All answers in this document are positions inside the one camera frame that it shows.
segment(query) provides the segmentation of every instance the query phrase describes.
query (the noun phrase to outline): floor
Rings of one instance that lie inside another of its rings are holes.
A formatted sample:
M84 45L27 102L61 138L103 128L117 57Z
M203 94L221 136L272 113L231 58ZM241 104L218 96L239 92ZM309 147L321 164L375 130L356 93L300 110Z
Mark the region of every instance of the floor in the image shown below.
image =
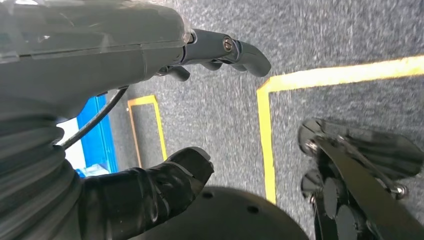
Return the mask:
M423 54L424 0L177 3L193 28L227 33L257 46L269 58L272 70L267 77L257 78L228 66L209 71L194 65L188 67L191 78L186 82L166 76L132 85L109 116L120 169L138 166L138 155L142 166L148 168L163 161L163 151L170 155L184 147L202 147L215 166L210 185L268 198L266 186L274 186L276 205L314 239L312 210L300 192L302 176L313 167L297 144L297 129L303 120L319 117L388 130L407 136L424 149L423 76L271 92L272 182L270 175L264 174L267 159L261 144L257 95L257 89L272 76ZM150 95L155 96L162 130L153 102L129 109L129 100ZM405 183L411 189L405 204L424 224L424 175Z

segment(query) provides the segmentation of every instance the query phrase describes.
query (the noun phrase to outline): metal bolt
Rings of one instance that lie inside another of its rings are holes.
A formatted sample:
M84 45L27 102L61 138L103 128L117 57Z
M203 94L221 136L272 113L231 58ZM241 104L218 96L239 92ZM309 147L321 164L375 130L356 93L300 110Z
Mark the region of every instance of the metal bolt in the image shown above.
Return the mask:
M396 185L397 193L396 193L396 199L400 200L403 199L408 195L408 188L405 185L397 184Z
M308 199L308 202L310 203L310 204L315 204L315 196L312 194L312 195L310 195L309 196L309 199Z
M233 49L233 40L228 36L224 37L223 46L226 52L231 52Z
M305 143L306 149L314 156L318 153L318 145L313 140L308 140Z

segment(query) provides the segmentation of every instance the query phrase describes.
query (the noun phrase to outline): yellow tape line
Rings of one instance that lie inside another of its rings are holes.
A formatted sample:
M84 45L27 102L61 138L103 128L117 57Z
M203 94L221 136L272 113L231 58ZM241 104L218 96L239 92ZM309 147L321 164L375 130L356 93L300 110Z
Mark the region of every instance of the yellow tape line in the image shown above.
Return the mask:
M142 161L140 159L140 152L139 152L139 145L137 142L137 136L136 136L136 129L134 126L134 118L133 118L133 111L131 109L132 106L137 105L145 105L145 104L153 104L154 106L154 113L156 115L156 123L157 123L157 132L159 133L159 139L160 139L160 147L162 149L162 157L165 161L167 157L167 149L165 147L165 139L164 139L164 131L162 129L162 121L161 121L161 115L159 112L159 104L158 100L156 99L155 95L149 95L149 96L142 96L136 99L132 99L128 101L128 109L129 109L129 118L131 120L131 127L132 127L132 135L134 137L134 144L135 144L135 152L137 153L138 158L138 164L140 168L142 167Z
M424 75L424 55L362 65L317 68L268 79L256 91L266 199L274 204L277 202L269 93L417 75Z

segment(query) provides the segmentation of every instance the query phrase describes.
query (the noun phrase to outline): blue panel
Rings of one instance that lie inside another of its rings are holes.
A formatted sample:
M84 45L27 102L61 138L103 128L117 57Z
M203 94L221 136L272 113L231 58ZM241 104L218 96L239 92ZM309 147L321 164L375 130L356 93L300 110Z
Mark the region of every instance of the blue panel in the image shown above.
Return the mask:
M84 109L76 117L78 127L82 128L105 104L106 97L104 95L90 98ZM85 157L85 165L87 167L99 164L111 173L116 173L118 171L114 141L108 116L104 117L99 124L82 137L81 143Z

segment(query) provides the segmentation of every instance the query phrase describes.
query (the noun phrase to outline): gray robot arm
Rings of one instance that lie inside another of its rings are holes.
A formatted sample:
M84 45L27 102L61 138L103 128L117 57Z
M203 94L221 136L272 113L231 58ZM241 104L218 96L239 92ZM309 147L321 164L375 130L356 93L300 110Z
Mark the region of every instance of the gray robot arm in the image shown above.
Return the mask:
M55 145L56 124L111 89L154 75L186 80L188 64L270 68L255 47L139 1L5 0L0 19L0 240L121 240L178 215L213 172L203 150L80 179Z

